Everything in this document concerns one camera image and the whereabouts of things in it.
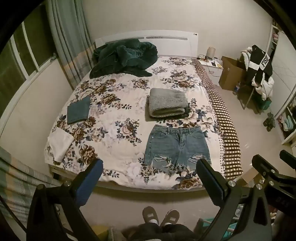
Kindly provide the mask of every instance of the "ripped denim shorts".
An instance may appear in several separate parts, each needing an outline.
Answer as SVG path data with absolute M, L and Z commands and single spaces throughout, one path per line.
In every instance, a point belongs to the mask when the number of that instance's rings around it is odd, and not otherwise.
M 176 164 L 196 169 L 196 162 L 205 158 L 210 162 L 210 153 L 205 136 L 199 126 L 170 128 L 155 125 L 149 135 L 144 164 L 169 172 Z

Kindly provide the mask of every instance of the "white headboard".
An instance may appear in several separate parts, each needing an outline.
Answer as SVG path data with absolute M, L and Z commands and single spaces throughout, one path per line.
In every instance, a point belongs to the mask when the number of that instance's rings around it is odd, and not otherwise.
M 177 30 L 142 30 L 104 36 L 96 47 L 121 39 L 139 39 L 157 47 L 158 55 L 197 57 L 198 34 Z

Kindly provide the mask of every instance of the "tile floor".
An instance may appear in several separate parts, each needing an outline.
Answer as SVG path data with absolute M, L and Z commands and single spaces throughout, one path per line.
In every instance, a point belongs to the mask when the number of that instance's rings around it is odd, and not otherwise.
M 231 91 L 217 87 L 225 101 L 241 146 L 243 170 L 251 164 L 253 155 L 260 154 L 280 173 L 295 176 L 295 171 L 279 159 L 282 146 L 277 130 L 267 132 L 262 125 L 267 114 L 255 114 L 252 109 L 243 110 L 237 97 Z M 198 218 L 214 217 L 218 207 L 214 206 L 205 190 L 183 193 L 135 193 L 128 191 L 96 188 L 81 211 L 90 225 L 104 224 L 125 229 L 143 223 L 142 209 L 153 206 L 162 220 L 170 209 L 180 212 L 179 223 L 193 230 Z

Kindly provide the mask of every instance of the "metal rivet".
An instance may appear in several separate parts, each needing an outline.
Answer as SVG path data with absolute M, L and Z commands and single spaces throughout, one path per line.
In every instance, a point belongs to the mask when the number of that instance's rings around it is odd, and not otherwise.
M 65 182 L 64 182 L 64 186 L 68 187 L 68 186 L 71 185 L 71 183 L 72 183 L 71 181 L 65 181 Z
M 236 185 L 236 183 L 235 183 L 235 181 L 229 181 L 228 185 L 231 186 L 231 187 L 234 187 Z
M 259 190 L 261 190 L 262 189 L 262 185 L 261 184 L 256 184 L 256 187 L 259 189 Z
M 45 187 L 44 184 L 39 184 L 39 185 L 37 186 L 37 189 L 38 189 L 38 190 L 41 190 L 41 189 L 43 189 L 43 187 Z

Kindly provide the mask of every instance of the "nightstand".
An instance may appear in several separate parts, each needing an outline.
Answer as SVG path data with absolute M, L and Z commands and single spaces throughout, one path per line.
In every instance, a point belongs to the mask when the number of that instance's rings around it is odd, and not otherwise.
M 223 67 L 217 61 L 205 62 L 203 59 L 198 60 L 205 69 L 207 75 L 214 85 L 219 85 L 219 79 L 222 74 Z

